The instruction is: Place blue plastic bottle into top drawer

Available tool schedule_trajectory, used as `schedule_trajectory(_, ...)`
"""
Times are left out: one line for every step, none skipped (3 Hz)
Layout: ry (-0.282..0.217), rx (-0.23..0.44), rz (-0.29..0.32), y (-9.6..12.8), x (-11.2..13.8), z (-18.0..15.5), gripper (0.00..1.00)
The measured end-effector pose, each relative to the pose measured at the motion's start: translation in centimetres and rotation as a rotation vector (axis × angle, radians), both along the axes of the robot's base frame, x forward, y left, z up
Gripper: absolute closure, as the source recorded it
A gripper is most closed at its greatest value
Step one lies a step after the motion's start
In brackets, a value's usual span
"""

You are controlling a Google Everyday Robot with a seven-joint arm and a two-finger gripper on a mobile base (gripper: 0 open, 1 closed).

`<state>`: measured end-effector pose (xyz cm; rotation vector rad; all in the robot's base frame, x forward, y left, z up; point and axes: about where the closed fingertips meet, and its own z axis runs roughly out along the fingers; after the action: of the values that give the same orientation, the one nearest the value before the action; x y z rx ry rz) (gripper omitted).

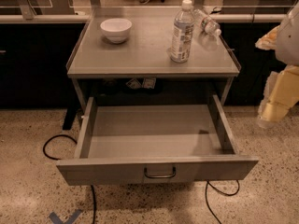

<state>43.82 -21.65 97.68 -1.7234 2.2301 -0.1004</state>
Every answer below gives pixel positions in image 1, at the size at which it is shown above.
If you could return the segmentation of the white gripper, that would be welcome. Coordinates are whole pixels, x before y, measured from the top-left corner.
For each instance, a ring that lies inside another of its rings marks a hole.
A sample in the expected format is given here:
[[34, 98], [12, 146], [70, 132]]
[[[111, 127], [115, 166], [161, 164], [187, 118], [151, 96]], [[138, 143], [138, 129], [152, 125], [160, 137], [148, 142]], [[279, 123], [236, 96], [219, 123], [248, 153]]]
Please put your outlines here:
[[271, 72], [266, 80], [258, 109], [257, 124], [272, 128], [283, 120], [299, 102], [299, 4], [296, 4], [276, 26], [258, 39], [255, 47], [276, 49], [279, 61], [289, 64], [281, 72]]

